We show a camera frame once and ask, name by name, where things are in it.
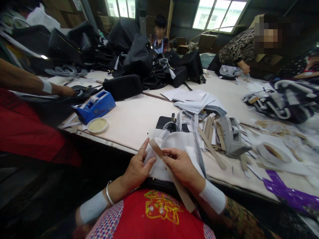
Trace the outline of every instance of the leopard print shirt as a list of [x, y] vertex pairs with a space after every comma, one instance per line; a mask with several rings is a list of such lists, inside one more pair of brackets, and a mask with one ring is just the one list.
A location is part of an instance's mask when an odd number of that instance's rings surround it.
[[234, 65], [241, 60], [253, 60], [255, 55], [255, 28], [249, 28], [230, 40], [218, 53], [224, 65]]

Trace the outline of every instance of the window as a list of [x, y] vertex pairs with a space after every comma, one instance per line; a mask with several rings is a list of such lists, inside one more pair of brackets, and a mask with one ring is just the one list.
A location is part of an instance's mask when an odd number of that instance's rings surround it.
[[131, 14], [130, 14], [130, 18], [135, 18], [135, 6], [131, 5]]
[[232, 32], [249, 0], [200, 0], [193, 28]]
[[112, 17], [116, 17], [113, 3], [109, 3], [109, 11], [110, 11], [110, 15], [111, 15]]
[[105, 0], [109, 16], [135, 18], [135, 0]]

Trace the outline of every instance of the glue container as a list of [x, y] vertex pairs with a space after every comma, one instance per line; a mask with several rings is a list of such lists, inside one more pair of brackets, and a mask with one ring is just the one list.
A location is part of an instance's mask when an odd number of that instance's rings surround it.
[[105, 118], [95, 118], [87, 124], [87, 130], [93, 134], [102, 133], [109, 126]]

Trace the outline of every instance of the hand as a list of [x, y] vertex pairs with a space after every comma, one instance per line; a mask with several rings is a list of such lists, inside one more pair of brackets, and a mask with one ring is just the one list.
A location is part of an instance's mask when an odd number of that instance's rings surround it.
[[176, 148], [165, 148], [162, 151], [170, 156], [163, 157], [163, 161], [172, 169], [180, 182], [192, 193], [201, 193], [206, 180], [194, 167], [188, 154]]
[[75, 96], [75, 90], [68, 86], [60, 86], [59, 96], [66, 96], [66, 97]]
[[242, 69], [244, 74], [248, 74], [250, 72], [250, 66], [247, 65], [243, 60], [241, 60], [237, 64]]
[[145, 150], [149, 141], [150, 138], [147, 138], [144, 141], [137, 155], [133, 156], [131, 159], [129, 166], [122, 177], [122, 187], [125, 187], [128, 191], [132, 191], [145, 181], [153, 164], [156, 162], [156, 158], [150, 158], [145, 165], [143, 164], [147, 155]]

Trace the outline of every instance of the yellow embroidery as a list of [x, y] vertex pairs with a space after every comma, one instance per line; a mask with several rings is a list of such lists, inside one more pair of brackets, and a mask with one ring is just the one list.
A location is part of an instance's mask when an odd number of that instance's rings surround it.
[[151, 190], [144, 196], [150, 201], [146, 201], [146, 215], [148, 218], [162, 218], [162, 220], [168, 219], [169, 221], [179, 224], [177, 212], [183, 212], [179, 202], [165, 193]]

